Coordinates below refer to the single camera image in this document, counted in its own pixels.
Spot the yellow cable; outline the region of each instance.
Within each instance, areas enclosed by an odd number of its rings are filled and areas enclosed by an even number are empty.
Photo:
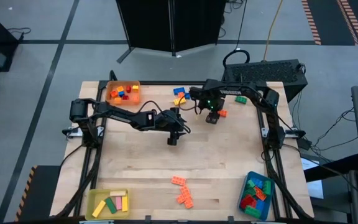
[[[278,5],[276,15],[274,16],[272,25],[270,26],[270,30],[268,31],[267,42],[266,42],[266,48],[265,48],[265,54],[264,54],[264,60],[266,60],[267,47],[269,46],[270,34],[272,33],[272,29],[273,29],[274,23],[276,22],[277,15],[278,15],[278,12],[280,12],[280,8],[281,8],[281,5],[282,5],[282,4],[283,4],[283,0],[281,0],[281,1],[280,1],[280,4]]]

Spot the black keyboard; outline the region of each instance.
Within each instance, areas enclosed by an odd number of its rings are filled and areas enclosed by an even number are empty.
[[[298,80],[298,60],[282,60],[275,62],[257,62],[246,64],[228,65],[225,77],[230,82],[287,82]]]

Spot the wooden tabletop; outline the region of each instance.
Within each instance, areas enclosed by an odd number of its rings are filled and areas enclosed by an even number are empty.
[[[278,114],[291,125],[282,83],[268,85],[279,92]],[[83,82],[80,98],[95,99],[97,87],[98,82]],[[169,109],[174,106],[173,89],[178,87],[142,85],[140,100],[154,100],[163,110]],[[122,108],[137,111],[141,104]],[[194,102],[188,101],[182,107],[192,106]],[[144,110],[152,108],[154,106],[149,104]],[[168,133],[139,132],[126,123],[108,119],[96,188],[129,189],[131,207],[128,219],[142,220],[151,215],[153,220],[227,220],[232,215],[235,220],[252,220],[239,211],[237,201],[248,172],[267,176],[265,163],[260,157],[263,149],[257,111],[250,101],[246,105],[236,103],[234,96],[226,97],[224,109],[227,118],[220,118],[215,125],[205,122],[206,110],[198,116],[193,110],[180,111],[191,128],[191,134],[182,136],[177,146],[167,145]],[[69,140],[65,155],[80,144],[80,138]],[[297,146],[293,139],[286,139],[285,144]],[[58,213],[77,190],[84,154],[85,148],[80,149],[65,162],[51,215]],[[313,217],[299,152],[283,146],[281,156],[289,191]],[[173,175],[187,178],[193,196],[192,209],[187,210],[176,202],[180,189],[171,184]],[[285,217],[282,195],[277,186],[276,190],[280,214]],[[82,215],[86,210],[87,193],[88,190],[81,207]],[[272,206],[268,220],[274,220]]]

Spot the robotic arm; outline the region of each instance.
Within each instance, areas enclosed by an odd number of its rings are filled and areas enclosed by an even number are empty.
[[[198,108],[210,110],[206,122],[216,124],[220,115],[218,111],[223,108],[226,95],[246,96],[256,108],[266,114],[268,122],[268,135],[266,144],[270,149],[280,149],[285,139],[284,129],[280,126],[277,116],[279,94],[265,85],[227,84],[217,80],[208,79],[202,88],[190,87],[192,100],[199,100]]]
[[[94,108],[94,115],[88,116],[88,105]],[[176,146],[177,139],[190,132],[184,125],[186,122],[181,118],[179,108],[170,108],[157,114],[157,111],[138,111],[136,113],[111,106],[106,102],[97,102],[93,99],[77,99],[71,102],[70,120],[77,123],[83,132],[83,145],[97,147],[98,129],[94,122],[98,118],[111,118],[130,124],[139,131],[166,131],[170,133],[168,145]]]

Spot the gray floor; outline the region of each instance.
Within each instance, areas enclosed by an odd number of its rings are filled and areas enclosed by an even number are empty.
[[[58,40],[72,4],[73,0],[0,0],[0,22],[7,28],[31,27],[32,32],[25,37],[27,40]],[[265,40],[277,5],[277,2],[269,0],[249,0],[241,39]],[[222,39],[237,39],[241,15],[242,9],[225,14],[223,27],[227,34]],[[124,37],[115,1],[80,0],[67,39],[123,40]],[[300,0],[284,1],[272,40],[313,40]],[[234,47],[228,44],[209,45],[180,52],[180,58],[135,49],[125,61],[118,64],[116,60],[127,50],[126,45],[66,44],[5,221],[14,219],[29,169],[33,165],[58,165],[63,159],[66,142],[61,130],[70,124],[69,103],[78,96],[82,81],[105,80],[110,70],[114,70],[121,80],[220,79],[223,73],[222,59]],[[264,45],[239,47],[249,51],[251,62],[262,60]],[[56,49],[57,45],[20,45],[11,70],[0,73],[0,205]],[[315,141],[343,111],[352,107],[350,88],[358,85],[358,46],[269,47],[267,60],[291,58],[298,58],[307,66],[309,85],[303,91],[299,117],[302,129],[307,132],[309,139]],[[243,58],[236,56],[230,58],[228,63],[241,61]],[[355,124],[341,121],[321,141],[320,146],[337,144],[354,136]],[[358,142],[354,141],[326,151],[323,155],[340,159],[357,152]],[[336,214],[324,213],[326,211],[316,209],[316,216],[321,219],[338,219]]]

